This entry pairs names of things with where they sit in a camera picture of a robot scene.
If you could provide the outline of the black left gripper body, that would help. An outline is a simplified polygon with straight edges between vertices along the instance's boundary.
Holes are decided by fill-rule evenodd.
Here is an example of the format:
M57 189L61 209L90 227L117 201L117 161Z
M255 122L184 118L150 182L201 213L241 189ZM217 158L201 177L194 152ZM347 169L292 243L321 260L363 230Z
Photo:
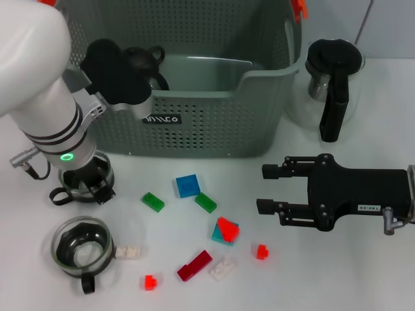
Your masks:
M85 166L76 169L75 175L88 189L110 185L109 164L106 160L93 157Z

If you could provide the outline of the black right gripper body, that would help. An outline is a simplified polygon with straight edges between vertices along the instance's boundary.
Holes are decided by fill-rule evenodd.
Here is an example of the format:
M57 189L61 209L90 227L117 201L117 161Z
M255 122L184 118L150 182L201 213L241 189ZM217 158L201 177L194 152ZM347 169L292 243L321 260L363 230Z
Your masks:
M347 215L382 216L386 208L397 221L409 222L406 170L345 168L331 154L320 154L314 160L307 194L318 230L333 230L336 221Z

